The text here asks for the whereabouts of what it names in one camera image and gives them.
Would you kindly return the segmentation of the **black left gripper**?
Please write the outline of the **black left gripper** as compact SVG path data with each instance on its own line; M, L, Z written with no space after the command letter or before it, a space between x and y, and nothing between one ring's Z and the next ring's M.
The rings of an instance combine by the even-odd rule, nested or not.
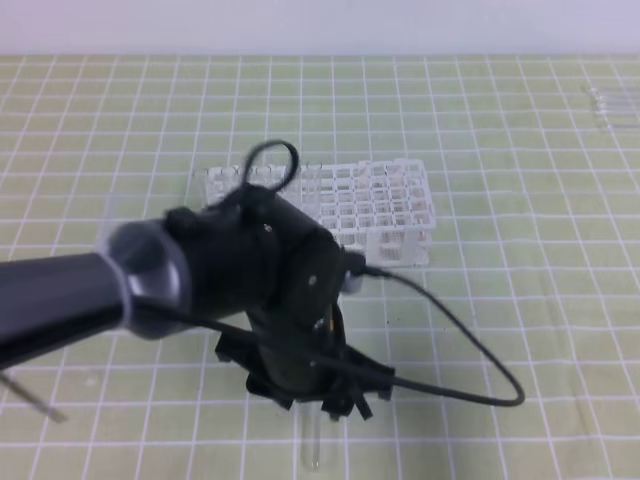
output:
M321 411L338 422L350 415L350 400L363 419L373 413L365 396L375 394L388 401L393 386L386 381L395 369L364 355L346 343L342 312L332 303L303 339L299 333L276 332L288 345L301 347L307 353L323 354L348 365L376 372L383 380L363 378L344 370L322 365L317 360L288 354L281 348L270 349L242 339L238 334L223 333L215 354L222 362L232 362L247 373L249 393L274 401L288 410L293 403L320 402Z

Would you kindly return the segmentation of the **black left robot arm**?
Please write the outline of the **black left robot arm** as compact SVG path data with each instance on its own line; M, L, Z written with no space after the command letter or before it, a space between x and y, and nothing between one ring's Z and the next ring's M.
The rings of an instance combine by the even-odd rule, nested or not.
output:
M217 330L223 362L283 408L317 402L331 419L366 395L389 399L394 370L346 342L338 298L362 255L262 187L201 211L124 224L104 250L1 266L1 365L11 368L122 327L159 340Z

